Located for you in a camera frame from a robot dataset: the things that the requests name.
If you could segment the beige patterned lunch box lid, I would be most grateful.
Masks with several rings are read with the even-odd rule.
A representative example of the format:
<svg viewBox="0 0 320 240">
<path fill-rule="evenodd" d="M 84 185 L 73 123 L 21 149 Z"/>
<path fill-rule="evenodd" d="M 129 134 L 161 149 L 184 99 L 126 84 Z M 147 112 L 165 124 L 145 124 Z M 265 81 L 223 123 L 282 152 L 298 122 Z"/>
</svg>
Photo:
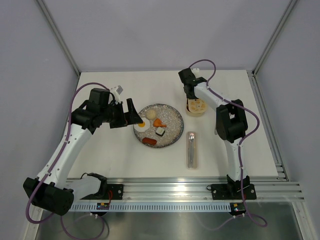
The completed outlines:
<svg viewBox="0 0 320 240">
<path fill-rule="evenodd" d="M 202 114 L 207 111 L 207 104 L 200 98 L 187 99 L 188 111 L 193 114 Z"/>
</svg>

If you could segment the beige lunch box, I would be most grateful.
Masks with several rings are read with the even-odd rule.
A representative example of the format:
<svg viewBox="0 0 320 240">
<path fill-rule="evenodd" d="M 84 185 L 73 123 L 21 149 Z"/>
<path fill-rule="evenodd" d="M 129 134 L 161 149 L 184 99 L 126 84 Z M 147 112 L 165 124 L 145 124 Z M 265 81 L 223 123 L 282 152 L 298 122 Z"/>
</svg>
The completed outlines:
<svg viewBox="0 0 320 240">
<path fill-rule="evenodd" d="M 200 98 L 186 100 L 186 113 L 191 117 L 201 117 L 207 109 L 208 105 Z"/>
</svg>

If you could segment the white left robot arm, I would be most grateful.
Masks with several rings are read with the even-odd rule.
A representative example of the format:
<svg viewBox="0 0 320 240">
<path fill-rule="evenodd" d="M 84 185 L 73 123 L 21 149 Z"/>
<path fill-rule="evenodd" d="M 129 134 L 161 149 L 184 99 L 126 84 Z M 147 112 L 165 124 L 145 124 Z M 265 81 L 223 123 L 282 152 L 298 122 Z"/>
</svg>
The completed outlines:
<svg viewBox="0 0 320 240">
<path fill-rule="evenodd" d="M 104 123 L 111 129 L 141 124 L 131 98 L 126 100 L 127 112 L 123 110 L 120 95 L 123 89 L 93 88 L 89 98 L 78 108 L 69 110 L 69 120 L 64 137 L 46 166 L 35 178 L 26 178 L 23 189 L 34 205 L 53 214 L 63 216 L 73 202 L 86 197 L 103 199 L 109 197 L 107 178 L 97 173 L 67 184 L 69 172 L 76 158 L 95 131 Z"/>
</svg>

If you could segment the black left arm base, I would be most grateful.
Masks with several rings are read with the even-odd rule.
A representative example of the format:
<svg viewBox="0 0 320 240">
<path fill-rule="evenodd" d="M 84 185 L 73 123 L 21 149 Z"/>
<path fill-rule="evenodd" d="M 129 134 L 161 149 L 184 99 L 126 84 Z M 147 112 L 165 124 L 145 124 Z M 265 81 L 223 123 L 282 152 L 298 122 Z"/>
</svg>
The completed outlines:
<svg viewBox="0 0 320 240">
<path fill-rule="evenodd" d="M 124 185 L 120 183 L 108 183 L 108 179 L 97 173 L 83 173 L 83 177 L 93 177 L 99 180 L 99 188 L 92 194 L 88 194 L 81 198 L 82 200 L 122 200 Z"/>
</svg>

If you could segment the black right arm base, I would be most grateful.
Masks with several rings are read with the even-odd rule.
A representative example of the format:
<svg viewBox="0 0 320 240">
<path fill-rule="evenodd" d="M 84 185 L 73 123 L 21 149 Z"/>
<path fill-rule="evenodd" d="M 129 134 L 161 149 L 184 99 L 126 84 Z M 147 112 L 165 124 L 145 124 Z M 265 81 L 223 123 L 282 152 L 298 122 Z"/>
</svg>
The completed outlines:
<svg viewBox="0 0 320 240">
<path fill-rule="evenodd" d="M 213 200 L 242 200 L 242 192 L 245 200 L 256 200 L 256 190 L 247 175 L 242 183 L 234 181 L 227 175 L 227 183 L 213 183 L 207 185 L 206 189 L 211 192 Z"/>
</svg>

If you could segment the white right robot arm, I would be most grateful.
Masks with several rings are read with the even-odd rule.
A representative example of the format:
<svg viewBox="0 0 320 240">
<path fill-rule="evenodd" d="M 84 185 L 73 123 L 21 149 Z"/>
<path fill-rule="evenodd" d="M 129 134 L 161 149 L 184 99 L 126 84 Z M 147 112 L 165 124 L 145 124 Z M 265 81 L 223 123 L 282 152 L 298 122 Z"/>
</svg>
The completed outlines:
<svg viewBox="0 0 320 240">
<path fill-rule="evenodd" d="M 245 188 L 250 186 L 241 143 L 248 130 L 248 122 L 243 102 L 214 92 L 207 80 L 196 77 L 190 68 L 181 70 L 179 78 L 188 100 L 201 99 L 215 110 L 215 132 L 224 141 L 228 172 L 226 183 L 213 183 L 208 186 L 213 200 L 240 200 Z"/>
</svg>

